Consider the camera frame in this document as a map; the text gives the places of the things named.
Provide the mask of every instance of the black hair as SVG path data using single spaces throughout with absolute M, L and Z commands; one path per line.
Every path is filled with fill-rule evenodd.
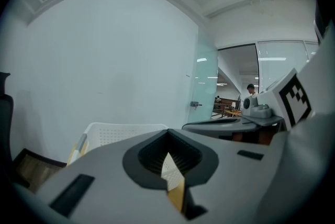
M 248 84 L 247 89 L 249 88 L 255 89 L 255 86 L 253 84 Z

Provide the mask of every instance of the open glass door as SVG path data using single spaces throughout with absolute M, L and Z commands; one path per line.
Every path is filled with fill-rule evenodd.
M 199 30 L 195 79 L 188 122 L 210 120 L 218 78 L 218 50 Z

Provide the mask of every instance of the man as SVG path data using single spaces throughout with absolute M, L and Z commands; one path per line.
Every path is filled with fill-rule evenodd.
M 253 84 L 249 84 L 247 86 L 247 90 L 252 96 L 257 95 L 257 93 L 255 92 L 255 86 Z

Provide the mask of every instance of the white plastic basket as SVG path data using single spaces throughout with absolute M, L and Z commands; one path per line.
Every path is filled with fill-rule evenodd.
M 167 128 L 167 126 L 161 124 L 119 125 L 93 122 L 86 128 L 79 142 L 72 150 L 68 165 L 92 149 Z M 169 191 L 176 188 L 183 179 L 183 175 L 180 173 L 169 154 L 164 160 L 161 177 L 167 181 L 167 189 Z

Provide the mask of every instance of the black baseboard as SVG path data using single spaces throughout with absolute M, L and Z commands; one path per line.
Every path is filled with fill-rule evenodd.
M 52 165 L 55 165 L 55 166 L 58 166 L 58 167 L 66 167 L 66 163 L 43 157 L 43 156 L 41 156 L 37 153 L 34 153 L 30 150 L 27 150 L 26 148 L 21 150 L 21 152 L 13 160 L 14 166 L 17 167 L 26 155 L 34 157 L 34 158 L 36 158 L 36 159 L 38 159 L 38 160 L 40 160 L 44 163 L 52 164 Z

